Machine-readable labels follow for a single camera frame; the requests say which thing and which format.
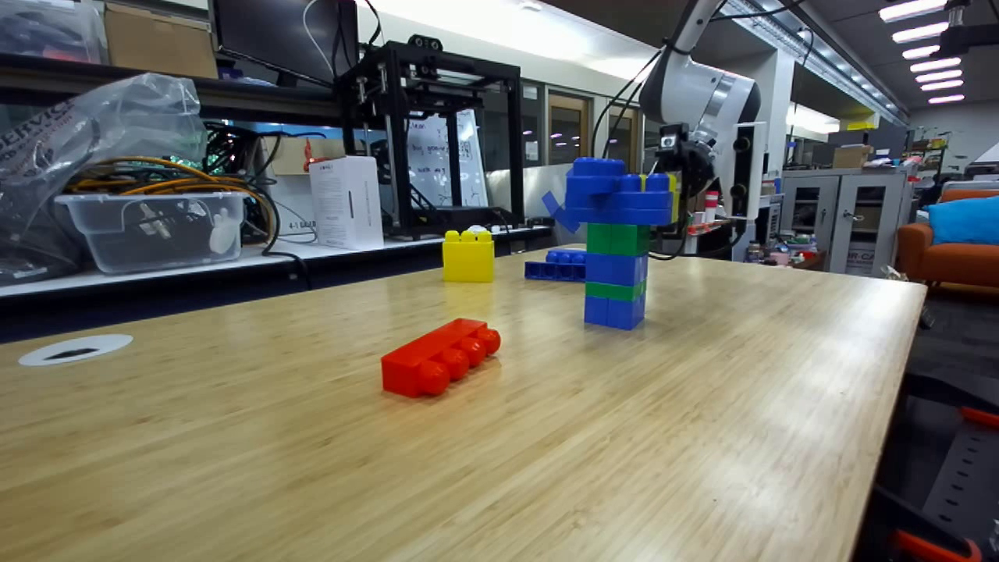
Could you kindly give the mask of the blue narrow block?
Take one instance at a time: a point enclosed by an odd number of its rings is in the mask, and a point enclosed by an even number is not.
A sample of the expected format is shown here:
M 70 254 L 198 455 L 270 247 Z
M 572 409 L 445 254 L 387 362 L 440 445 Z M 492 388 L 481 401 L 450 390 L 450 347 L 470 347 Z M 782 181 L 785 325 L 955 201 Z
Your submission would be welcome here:
M 586 254 L 582 249 L 550 249 L 544 262 L 524 267 L 528 282 L 582 282 Z

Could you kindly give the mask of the clear plastic bag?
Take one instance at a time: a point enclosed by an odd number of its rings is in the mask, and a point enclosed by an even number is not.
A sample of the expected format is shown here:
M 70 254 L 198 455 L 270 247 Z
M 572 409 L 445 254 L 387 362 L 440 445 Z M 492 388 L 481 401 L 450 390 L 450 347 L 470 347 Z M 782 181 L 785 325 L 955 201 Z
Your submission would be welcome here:
M 135 76 L 27 115 L 0 139 L 0 282 L 70 275 L 85 262 L 54 198 L 86 166 L 120 157 L 204 157 L 189 78 Z

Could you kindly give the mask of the yellow standing block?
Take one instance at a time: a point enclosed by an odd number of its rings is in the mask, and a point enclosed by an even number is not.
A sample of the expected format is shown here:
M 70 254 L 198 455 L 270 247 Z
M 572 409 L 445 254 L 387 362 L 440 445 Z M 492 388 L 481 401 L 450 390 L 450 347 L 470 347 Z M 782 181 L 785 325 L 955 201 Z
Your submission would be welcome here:
M 445 282 L 473 283 L 473 282 L 492 277 L 497 247 L 492 247 L 489 231 L 481 231 L 481 227 L 445 231 L 440 254 L 442 254 L 442 277 Z

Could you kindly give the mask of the blue green block tower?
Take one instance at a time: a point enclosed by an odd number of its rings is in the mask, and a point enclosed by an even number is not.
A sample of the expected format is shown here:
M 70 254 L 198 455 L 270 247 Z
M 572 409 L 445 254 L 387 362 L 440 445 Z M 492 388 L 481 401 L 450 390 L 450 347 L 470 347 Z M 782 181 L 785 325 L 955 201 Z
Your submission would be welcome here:
M 640 226 L 586 227 L 582 323 L 634 332 L 646 313 L 650 231 Z

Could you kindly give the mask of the red long block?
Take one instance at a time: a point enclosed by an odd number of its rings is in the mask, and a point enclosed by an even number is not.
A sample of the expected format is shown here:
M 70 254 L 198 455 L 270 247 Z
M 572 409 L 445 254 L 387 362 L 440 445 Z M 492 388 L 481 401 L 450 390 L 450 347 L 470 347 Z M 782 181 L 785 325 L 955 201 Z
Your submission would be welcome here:
M 499 351 L 497 328 L 451 319 L 380 358 L 380 388 L 398 397 L 440 397 Z

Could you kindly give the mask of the orange sofa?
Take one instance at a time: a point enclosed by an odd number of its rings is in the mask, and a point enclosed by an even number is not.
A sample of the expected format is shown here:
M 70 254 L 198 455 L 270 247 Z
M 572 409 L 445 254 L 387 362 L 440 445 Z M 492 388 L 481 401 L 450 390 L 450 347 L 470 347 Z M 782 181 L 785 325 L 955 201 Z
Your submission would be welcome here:
M 929 286 L 999 286 L 999 192 L 948 189 L 900 227 L 897 269 Z

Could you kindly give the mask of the white cardboard box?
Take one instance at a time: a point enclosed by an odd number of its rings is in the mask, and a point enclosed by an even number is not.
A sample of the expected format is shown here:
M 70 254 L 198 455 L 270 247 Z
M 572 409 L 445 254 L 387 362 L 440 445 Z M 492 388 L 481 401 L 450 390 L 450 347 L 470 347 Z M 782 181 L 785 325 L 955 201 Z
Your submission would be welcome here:
M 359 249 L 384 243 L 377 162 L 371 157 L 314 162 L 308 192 L 324 247 Z

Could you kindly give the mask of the yellow block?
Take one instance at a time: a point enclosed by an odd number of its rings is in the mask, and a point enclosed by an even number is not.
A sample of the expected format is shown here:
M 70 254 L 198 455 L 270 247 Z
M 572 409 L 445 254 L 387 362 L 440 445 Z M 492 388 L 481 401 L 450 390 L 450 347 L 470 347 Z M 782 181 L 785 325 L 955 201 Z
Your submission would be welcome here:
M 668 194 L 670 194 L 670 226 L 681 221 L 681 198 L 684 198 L 684 178 L 681 172 L 665 172 L 668 178 Z
M 492 277 L 497 247 L 492 247 L 489 231 L 481 231 L 481 227 L 445 231 L 440 254 L 442 254 L 442 277 L 445 282 L 473 283 L 473 282 Z

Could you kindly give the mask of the grey cabinet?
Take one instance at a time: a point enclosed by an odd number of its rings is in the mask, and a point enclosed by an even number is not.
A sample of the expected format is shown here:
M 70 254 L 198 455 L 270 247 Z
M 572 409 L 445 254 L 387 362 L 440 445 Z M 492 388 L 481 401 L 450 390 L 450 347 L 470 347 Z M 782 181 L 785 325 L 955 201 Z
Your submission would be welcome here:
M 824 272 L 884 275 L 897 262 L 900 227 L 912 220 L 901 172 L 785 172 L 779 235 L 804 237 Z

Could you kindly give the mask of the black 3D printer frame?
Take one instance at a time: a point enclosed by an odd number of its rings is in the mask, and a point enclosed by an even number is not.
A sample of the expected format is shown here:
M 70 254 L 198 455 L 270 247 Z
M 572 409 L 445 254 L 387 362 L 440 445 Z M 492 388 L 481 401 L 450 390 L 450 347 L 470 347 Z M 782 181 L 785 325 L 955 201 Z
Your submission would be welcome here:
M 445 54 L 436 39 L 387 40 L 340 78 L 342 144 L 380 130 L 387 216 L 397 235 L 442 235 L 467 226 L 524 221 L 521 69 Z M 506 198 L 489 201 L 478 114 L 503 101 Z

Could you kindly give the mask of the blue long block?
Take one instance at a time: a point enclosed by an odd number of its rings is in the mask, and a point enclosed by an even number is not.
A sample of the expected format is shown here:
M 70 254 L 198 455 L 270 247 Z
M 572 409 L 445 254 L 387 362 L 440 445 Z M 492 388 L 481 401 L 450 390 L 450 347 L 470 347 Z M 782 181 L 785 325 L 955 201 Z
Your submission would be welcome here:
M 670 221 L 670 192 L 665 174 L 631 174 L 621 159 L 581 157 L 566 178 L 566 198 L 547 194 L 544 210 L 568 231 L 581 226 L 643 226 Z

